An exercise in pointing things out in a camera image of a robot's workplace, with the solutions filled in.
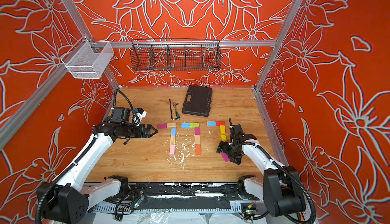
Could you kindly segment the natural wood block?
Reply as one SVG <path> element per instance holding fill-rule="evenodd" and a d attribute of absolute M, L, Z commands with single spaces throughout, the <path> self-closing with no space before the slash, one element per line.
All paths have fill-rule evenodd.
<path fill-rule="evenodd" d="M 175 123 L 168 123 L 167 128 L 175 128 L 176 124 Z"/>
<path fill-rule="evenodd" d="M 176 143 L 176 137 L 175 136 L 171 136 L 170 137 L 170 145 L 175 145 Z"/>
<path fill-rule="evenodd" d="M 195 135 L 195 143 L 200 144 L 200 135 Z"/>

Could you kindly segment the pink block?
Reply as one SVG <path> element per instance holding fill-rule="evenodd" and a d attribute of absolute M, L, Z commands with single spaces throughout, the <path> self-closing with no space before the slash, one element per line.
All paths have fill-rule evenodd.
<path fill-rule="evenodd" d="M 174 156 L 175 155 L 175 145 L 170 145 L 169 155 Z"/>

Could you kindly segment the black plastic tool case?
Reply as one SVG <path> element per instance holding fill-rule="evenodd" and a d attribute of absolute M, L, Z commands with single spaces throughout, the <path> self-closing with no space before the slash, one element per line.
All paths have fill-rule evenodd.
<path fill-rule="evenodd" d="M 189 85 L 183 103 L 182 113 L 208 117 L 212 103 L 212 88 Z"/>

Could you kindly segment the orange block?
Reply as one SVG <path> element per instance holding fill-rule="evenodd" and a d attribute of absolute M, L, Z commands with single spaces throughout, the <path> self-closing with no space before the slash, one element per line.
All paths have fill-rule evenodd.
<path fill-rule="evenodd" d="M 200 144 L 196 144 L 196 155 L 201 155 L 202 152 L 201 152 L 201 145 Z"/>

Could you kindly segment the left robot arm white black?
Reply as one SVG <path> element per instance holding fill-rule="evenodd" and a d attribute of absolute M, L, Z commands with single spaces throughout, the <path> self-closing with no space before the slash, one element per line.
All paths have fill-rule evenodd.
<path fill-rule="evenodd" d="M 141 195 L 130 188 L 127 177 L 113 175 L 92 187 L 84 185 L 99 159 L 117 139 L 128 143 L 133 138 L 151 138 L 158 132 L 150 124 L 142 124 L 147 115 L 144 109 L 134 108 L 130 101 L 128 105 L 114 106 L 110 116 L 92 127 L 89 140 L 66 169 L 52 182 L 38 187 L 35 223 L 50 220 L 76 224 L 101 202 L 114 204 L 117 209 L 137 205 Z"/>

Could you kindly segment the red block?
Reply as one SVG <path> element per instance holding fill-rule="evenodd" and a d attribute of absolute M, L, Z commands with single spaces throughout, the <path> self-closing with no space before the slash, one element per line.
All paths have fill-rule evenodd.
<path fill-rule="evenodd" d="M 216 126 L 224 126 L 225 122 L 224 121 L 217 121 Z"/>

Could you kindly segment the green block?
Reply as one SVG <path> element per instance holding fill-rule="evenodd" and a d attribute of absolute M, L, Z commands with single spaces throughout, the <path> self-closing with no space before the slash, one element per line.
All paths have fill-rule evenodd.
<path fill-rule="evenodd" d="M 199 127 L 200 124 L 197 123 L 197 122 L 194 122 L 194 123 L 190 123 L 190 128 L 196 128 L 196 127 Z"/>

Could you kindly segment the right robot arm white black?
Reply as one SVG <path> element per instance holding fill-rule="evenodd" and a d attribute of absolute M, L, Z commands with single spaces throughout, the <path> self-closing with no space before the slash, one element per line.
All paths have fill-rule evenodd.
<path fill-rule="evenodd" d="M 316 207 L 309 191 L 301 183 L 297 170 L 273 158 L 253 134 L 244 133 L 241 125 L 230 124 L 230 138 L 221 140 L 216 152 L 227 155 L 230 162 L 240 165 L 244 156 L 249 157 L 263 175 L 239 178 L 238 193 L 241 197 L 255 197 L 264 203 L 266 211 L 255 214 L 247 209 L 241 214 L 247 221 L 261 220 L 270 215 L 284 216 L 294 224 L 313 224 Z"/>

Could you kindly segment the light blue block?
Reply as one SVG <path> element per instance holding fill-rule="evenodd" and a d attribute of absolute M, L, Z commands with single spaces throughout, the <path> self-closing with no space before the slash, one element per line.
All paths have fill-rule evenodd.
<path fill-rule="evenodd" d="M 208 121 L 207 126 L 216 126 L 216 121 Z"/>
<path fill-rule="evenodd" d="M 190 124 L 190 123 L 182 123 L 182 124 L 181 124 L 181 127 L 182 127 L 182 128 L 190 128 L 190 127 L 191 127 L 191 124 Z"/>

